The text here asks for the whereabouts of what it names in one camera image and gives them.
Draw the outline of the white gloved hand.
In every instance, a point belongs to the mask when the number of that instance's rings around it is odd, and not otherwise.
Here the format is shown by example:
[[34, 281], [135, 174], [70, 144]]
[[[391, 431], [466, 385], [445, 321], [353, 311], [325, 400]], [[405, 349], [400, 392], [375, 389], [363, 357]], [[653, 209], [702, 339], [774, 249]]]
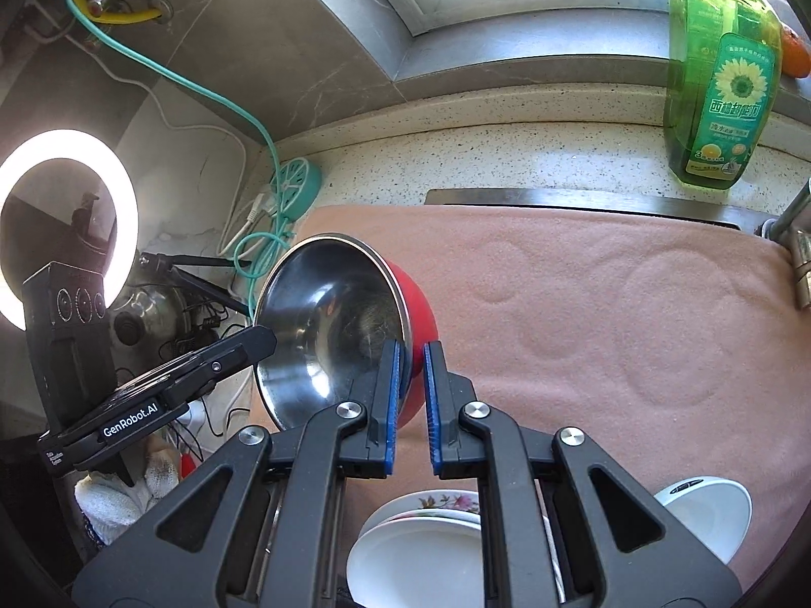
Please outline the white gloved hand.
[[91, 471], [74, 486], [74, 500], [103, 545], [111, 545], [180, 483], [180, 455], [160, 436], [144, 445], [143, 471], [132, 486], [116, 474]]

